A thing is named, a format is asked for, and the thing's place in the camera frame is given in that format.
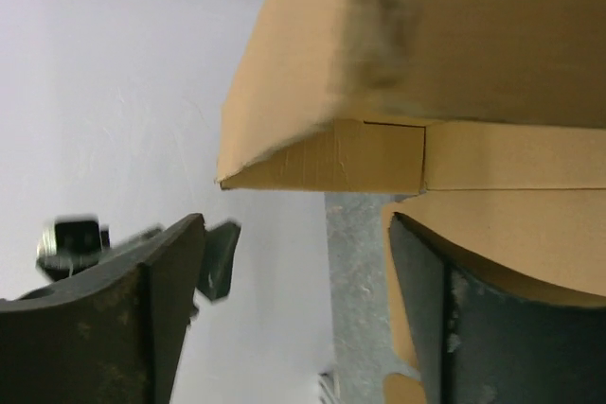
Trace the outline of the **brown cardboard box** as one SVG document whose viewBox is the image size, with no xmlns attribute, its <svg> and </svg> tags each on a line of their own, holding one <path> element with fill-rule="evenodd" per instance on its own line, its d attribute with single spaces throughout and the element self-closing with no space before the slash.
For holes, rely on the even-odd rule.
<svg viewBox="0 0 606 404">
<path fill-rule="evenodd" d="M 265 0 L 223 104 L 222 189 L 400 193 L 404 214 L 605 300 L 605 0 Z"/>
</svg>

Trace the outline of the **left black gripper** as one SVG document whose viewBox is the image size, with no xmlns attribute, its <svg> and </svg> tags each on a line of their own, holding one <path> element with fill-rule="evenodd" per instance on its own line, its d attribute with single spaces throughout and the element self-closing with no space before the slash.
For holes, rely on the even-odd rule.
<svg viewBox="0 0 606 404">
<path fill-rule="evenodd" d="M 36 250 L 36 267 L 52 282 L 78 274 L 138 248 L 164 231 L 155 224 L 112 243 L 110 229 L 98 217 L 58 217 L 44 228 Z M 205 248 L 196 289 L 209 302 L 225 299 L 231 290 L 234 257 L 241 225 L 227 220 L 205 233 Z"/>
</svg>

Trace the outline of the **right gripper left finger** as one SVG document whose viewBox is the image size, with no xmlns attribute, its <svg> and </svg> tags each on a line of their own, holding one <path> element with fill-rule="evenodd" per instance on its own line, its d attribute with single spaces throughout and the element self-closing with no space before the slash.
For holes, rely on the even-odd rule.
<svg viewBox="0 0 606 404">
<path fill-rule="evenodd" d="M 168 403 L 205 244 L 190 214 L 133 250 L 1 302 L 4 403 Z"/>
</svg>

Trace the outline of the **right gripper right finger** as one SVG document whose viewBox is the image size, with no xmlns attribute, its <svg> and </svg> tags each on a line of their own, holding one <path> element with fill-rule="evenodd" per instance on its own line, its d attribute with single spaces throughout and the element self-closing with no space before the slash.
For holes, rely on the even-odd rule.
<svg viewBox="0 0 606 404">
<path fill-rule="evenodd" d="M 430 403 L 601 403 L 605 300 L 515 272 L 404 214 L 389 246 Z"/>
</svg>

